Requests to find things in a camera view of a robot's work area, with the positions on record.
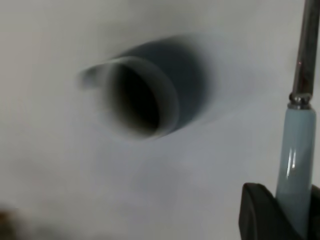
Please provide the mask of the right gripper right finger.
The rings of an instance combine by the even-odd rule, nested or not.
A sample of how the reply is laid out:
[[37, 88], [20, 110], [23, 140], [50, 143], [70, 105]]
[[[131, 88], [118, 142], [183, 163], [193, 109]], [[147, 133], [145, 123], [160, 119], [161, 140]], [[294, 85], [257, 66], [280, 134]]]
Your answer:
[[320, 240], [320, 188], [315, 185], [311, 189], [310, 239]]

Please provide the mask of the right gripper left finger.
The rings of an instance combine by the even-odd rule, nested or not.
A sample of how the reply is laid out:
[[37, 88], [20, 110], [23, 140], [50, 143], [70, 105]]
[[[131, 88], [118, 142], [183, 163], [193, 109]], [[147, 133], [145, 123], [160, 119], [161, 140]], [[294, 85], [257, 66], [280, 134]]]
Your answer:
[[289, 187], [273, 195], [262, 184], [245, 183], [238, 227], [242, 240], [304, 240], [308, 236], [308, 191]]

